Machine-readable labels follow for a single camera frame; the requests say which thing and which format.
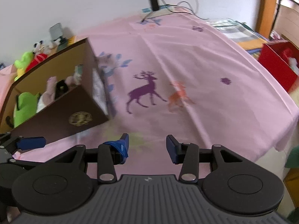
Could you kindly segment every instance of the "silver screw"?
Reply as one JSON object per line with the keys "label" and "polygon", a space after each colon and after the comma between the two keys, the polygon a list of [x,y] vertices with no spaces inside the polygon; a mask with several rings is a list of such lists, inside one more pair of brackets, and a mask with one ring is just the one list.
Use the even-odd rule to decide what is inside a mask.
{"label": "silver screw", "polygon": [[185,173],[181,176],[181,178],[185,181],[193,181],[196,179],[196,176],[192,173]]}
{"label": "silver screw", "polygon": [[100,180],[102,181],[111,181],[114,179],[114,176],[110,173],[103,173],[100,175]]}

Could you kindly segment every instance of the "green and yellow plush toy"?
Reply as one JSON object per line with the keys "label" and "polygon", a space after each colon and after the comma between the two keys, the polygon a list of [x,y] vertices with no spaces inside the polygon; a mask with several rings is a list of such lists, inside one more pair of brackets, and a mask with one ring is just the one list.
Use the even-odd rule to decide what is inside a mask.
{"label": "green and yellow plush toy", "polygon": [[21,60],[15,61],[15,67],[17,68],[17,77],[15,78],[15,81],[18,80],[24,73],[28,65],[31,63],[31,61],[34,59],[34,54],[32,52],[25,52],[22,56]]}
{"label": "green and yellow plush toy", "polygon": [[21,93],[16,97],[16,105],[13,111],[14,127],[19,126],[35,115],[40,94]]}

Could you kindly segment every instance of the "floor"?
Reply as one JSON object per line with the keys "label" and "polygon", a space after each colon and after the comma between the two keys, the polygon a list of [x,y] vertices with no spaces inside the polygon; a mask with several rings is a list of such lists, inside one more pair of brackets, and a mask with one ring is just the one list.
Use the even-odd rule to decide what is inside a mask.
{"label": "floor", "polygon": [[[284,151],[278,152],[274,148],[272,148],[270,149],[270,151],[266,153],[266,155],[261,157],[256,162],[256,164],[273,172],[281,180],[283,180],[289,170],[284,167],[287,156],[290,153],[291,149],[297,145],[299,145],[299,125],[297,125],[297,129],[295,130],[292,139],[288,142]],[[282,216],[287,217],[292,210],[294,210],[294,204],[291,200],[288,191],[285,188],[284,197],[277,211]]]}

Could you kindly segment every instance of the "gold emblem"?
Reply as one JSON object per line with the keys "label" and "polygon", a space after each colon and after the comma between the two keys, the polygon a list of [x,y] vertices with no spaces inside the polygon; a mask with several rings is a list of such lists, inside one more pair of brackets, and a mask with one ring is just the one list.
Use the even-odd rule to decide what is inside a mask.
{"label": "gold emblem", "polygon": [[92,115],[88,112],[73,113],[68,119],[71,125],[82,126],[92,121]]}

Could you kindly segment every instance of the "yellow plush toy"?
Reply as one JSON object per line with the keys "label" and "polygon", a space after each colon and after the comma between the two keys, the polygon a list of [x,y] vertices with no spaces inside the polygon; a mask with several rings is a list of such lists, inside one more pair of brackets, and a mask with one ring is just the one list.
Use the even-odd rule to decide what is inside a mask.
{"label": "yellow plush toy", "polygon": [[15,61],[15,67],[17,68],[17,77],[15,81],[20,78],[25,73],[26,68],[30,64],[30,62],[34,59],[34,54],[32,52],[25,52],[22,56],[21,60]]}

